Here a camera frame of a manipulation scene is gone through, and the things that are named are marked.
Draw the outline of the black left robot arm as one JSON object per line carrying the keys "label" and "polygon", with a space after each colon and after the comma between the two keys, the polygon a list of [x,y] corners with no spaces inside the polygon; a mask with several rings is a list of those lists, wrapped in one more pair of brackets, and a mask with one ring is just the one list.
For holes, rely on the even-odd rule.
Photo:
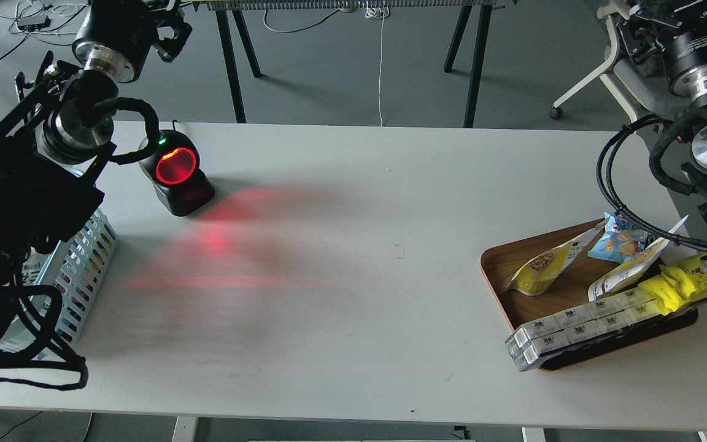
{"label": "black left robot arm", "polygon": [[96,180],[108,163],[159,156],[157,112],[118,85],[139,79],[152,48],[174,61],[192,30],[179,1],[90,1],[75,62],[47,52],[0,121],[0,370],[67,370],[78,381],[56,390],[87,385],[86,359],[56,332],[61,292],[25,285],[22,266],[82,231],[103,201]]}

